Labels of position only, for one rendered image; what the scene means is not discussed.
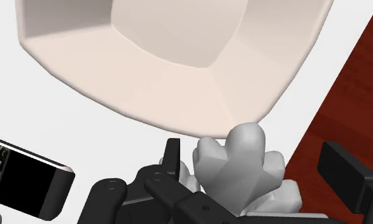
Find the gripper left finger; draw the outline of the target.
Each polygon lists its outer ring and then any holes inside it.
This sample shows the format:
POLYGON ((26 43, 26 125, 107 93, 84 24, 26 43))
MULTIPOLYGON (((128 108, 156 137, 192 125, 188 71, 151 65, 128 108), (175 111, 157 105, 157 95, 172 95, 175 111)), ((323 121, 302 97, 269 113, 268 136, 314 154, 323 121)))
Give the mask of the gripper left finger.
POLYGON ((141 168, 131 184, 96 182, 77 224, 242 224, 205 193, 183 186, 180 165, 180 140, 169 138, 162 163, 141 168))

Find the black mobile phone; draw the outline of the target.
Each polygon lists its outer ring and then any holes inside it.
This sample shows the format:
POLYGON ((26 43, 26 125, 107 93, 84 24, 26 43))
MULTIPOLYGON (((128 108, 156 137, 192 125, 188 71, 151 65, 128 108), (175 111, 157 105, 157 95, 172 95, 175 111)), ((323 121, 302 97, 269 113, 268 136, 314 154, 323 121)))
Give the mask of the black mobile phone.
POLYGON ((0 139, 0 204, 41 220, 62 211, 75 178, 63 164, 0 139))

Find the cream angular bowl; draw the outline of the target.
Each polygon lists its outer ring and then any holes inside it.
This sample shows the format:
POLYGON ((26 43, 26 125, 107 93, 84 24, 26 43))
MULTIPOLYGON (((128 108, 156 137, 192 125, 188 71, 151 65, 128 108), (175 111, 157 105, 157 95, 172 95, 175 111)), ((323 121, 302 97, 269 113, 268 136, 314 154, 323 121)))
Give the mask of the cream angular bowl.
POLYGON ((52 76, 126 117, 223 139, 293 81, 334 0, 15 0, 52 76))

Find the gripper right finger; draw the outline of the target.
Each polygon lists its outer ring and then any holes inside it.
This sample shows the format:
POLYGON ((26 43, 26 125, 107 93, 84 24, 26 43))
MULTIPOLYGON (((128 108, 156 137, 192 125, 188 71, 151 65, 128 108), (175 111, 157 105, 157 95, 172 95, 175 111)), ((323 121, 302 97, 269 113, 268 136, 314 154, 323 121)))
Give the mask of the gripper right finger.
POLYGON ((362 224, 373 224, 373 169, 369 169, 335 141, 322 144, 318 173, 362 224))

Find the white lumpy figure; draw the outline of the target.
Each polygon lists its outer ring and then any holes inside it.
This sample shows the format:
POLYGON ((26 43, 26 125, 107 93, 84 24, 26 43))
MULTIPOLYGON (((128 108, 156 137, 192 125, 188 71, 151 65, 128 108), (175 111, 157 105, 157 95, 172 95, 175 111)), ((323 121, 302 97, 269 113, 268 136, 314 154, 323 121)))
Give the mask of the white lumpy figure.
POLYGON ((180 165, 179 182, 191 192, 204 190, 236 216, 299 212, 302 198, 296 181, 285 179, 285 160, 266 151, 265 133, 257 123, 235 126, 225 144, 212 137, 198 140, 194 173, 180 165))

